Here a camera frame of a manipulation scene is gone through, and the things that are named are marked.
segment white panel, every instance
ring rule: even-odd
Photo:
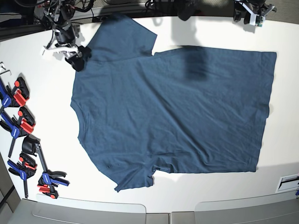
[[[290,191],[281,194],[267,195],[261,197],[253,197],[253,198],[215,201],[215,202],[201,202],[196,205],[195,211],[215,211],[215,210],[247,208],[252,206],[283,202],[295,198],[296,198],[295,191]]]
[[[145,207],[141,204],[122,204],[122,203],[106,203],[106,202],[91,202],[83,200],[74,200],[69,198],[59,197],[52,199],[46,195],[36,195],[38,201],[70,207],[75,209],[96,210],[96,211],[110,211],[110,212],[124,212],[124,213],[146,213]]]
[[[73,224],[145,224],[145,213],[107,212],[36,203],[32,215]]]

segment cable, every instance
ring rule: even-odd
[[[58,2],[59,2],[59,0],[52,1],[52,2],[50,3],[50,5],[48,5],[48,6],[43,6],[43,7],[44,7],[44,8],[51,8],[51,7],[55,6],[55,5],[57,5]]]
[[[94,0],[90,0],[89,3],[88,3],[88,6],[86,8],[78,8],[78,7],[74,7],[74,9],[76,11],[79,11],[79,12],[82,12],[82,13],[86,13],[88,12],[92,7],[93,7],[93,2]]]
[[[151,6],[150,4],[151,4],[151,3],[153,3],[153,5],[155,6],[155,9],[150,8],[150,6]],[[168,15],[168,13],[163,12],[163,11],[157,9],[157,3],[156,3],[156,0],[148,0],[144,5],[145,5],[145,8],[146,8],[145,13],[147,13],[148,10],[151,10],[151,11],[154,11],[154,13],[159,12],[159,13]]]
[[[93,8],[91,8],[92,14],[93,14]],[[93,14],[93,18],[94,18],[94,14]],[[92,18],[92,22],[93,22],[93,18]]]
[[[257,8],[260,8],[260,6],[258,5],[258,3],[253,2],[252,0],[233,0],[234,2],[240,2],[240,3],[249,3]]]
[[[82,8],[83,8],[83,9],[85,9],[86,1],[87,1],[87,0],[85,0],[85,1],[81,0],[81,2],[82,2]]]
[[[125,5],[125,4],[128,4],[128,3],[131,3],[131,1],[129,1],[129,2],[126,2],[126,3],[113,4],[113,3],[106,2],[105,0],[103,0],[103,2],[105,2],[105,3],[108,4],[108,5],[113,5],[113,6],[117,6],[117,5]]]
[[[9,13],[0,13],[0,15],[21,15],[21,14],[9,14]]]
[[[36,4],[25,4],[19,0],[14,0],[15,3],[17,3],[19,6],[22,6],[22,7],[25,7],[25,8],[31,8],[31,7],[35,7],[35,6],[39,6],[45,2],[47,2],[48,0],[45,0],[45,1],[42,1],[42,2],[39,2],[39,3],[36,3]]]
[[[33,15],[34,18],[36,18],[38,21],[40,21],[43,24],[43,21],[41,21],[41,19],[39,19],[37,16]]]
[[[51,46],[52,44],[52,39],[53,39],[53,36],[54,36],[54,31],[52,30],[52,37],[51,37],[51,40],[50,42],[48,43],[48,45],[46,46],[46,49],[49,49],[49,47]]]

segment white table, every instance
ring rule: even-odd
[[[172,45],[200,45],[224,49],[275,51],[278,53],[263,145],[256,173],[167,174],[156,172],[154,186],[117,193],[116,183],[104,176],[90,161],[77,136],[78,119],[70,107],[75,71],[63,60],[39,55],[51,32],[46,31],[0,42],[0,61],[12,71],[2,75],[13,85],[20,73],[30,88],[27,108],[36,118],[33,135],[41,139],[43,153],[52,171],[64,171],[68,187],[59,186],[60,197],[111,203],[137,203],[147,213],[193,211],[202,201],[230,200],[274,194],[280,176],[299,171],[299,25],[266,21],[255,32],[233,24],[231,18],[192,17],[183,22],[175,17],[135,19],[158,34],[154,52]],[[87,45],[99,24],[81,26],[79,44]],[[17,115],[18,109],[6,109]],[[0,152],[7,165],[12,137],[0,128]],[[23,138],[16,141],[12,161],[17,162]],[[35,176],[28,180],[30,200],[36,197],[42,167],[38,158]],[[21,198],[23,182],[10,175]]]

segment metal rod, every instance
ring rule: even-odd
[[[43,156],[42,147],[41,147],[40,144],[38,144],[36,147],[37,147],[37,153],[38,153],[38,155],[39,155],[39,159],[41,160],[41,163],[42,163],[43,171],[44,171],[44,172],[47,172],[47,171],[48,171],[48,168],[47,168],[47,165],[46,165],[45,158],[44,158],[44,156]]]
[[[2,106],[2,107],[0,108],[0,114],[2,114],[3,111],[4,111],[4,106]]]
[[[28,187],[27,187],[27,181],[24,181],[24,192],[25,192],[25,198],[28,198]]]
[[[11,90],[11,95],[13,95],[16,90],[17,90],[17,87],[14,86],[13,89]]]
[[[9,191],[7,192],[7,194],[4,196],[4,198],[2,199],[2,201],[0,202],[0,210],[2,208],[2,206],[4,205],[4,203],[6,202],[6,200],[8,199],[8,197],[11,195],[11,193],[14,191],[14,185],[9,189]]]
[[[11,145],[10,145],[10,149],[9,149],[9,153],[8,153],[9,158],[11,157],[11,154],[13,153],[14,144],[15,144],[15,138],[13,138]]]

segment t-shirt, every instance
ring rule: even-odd
[[[78,139],[116,191],[167,173],[255,172],[276,53],[184,47],[114,14],[88,44],[71,106]]]

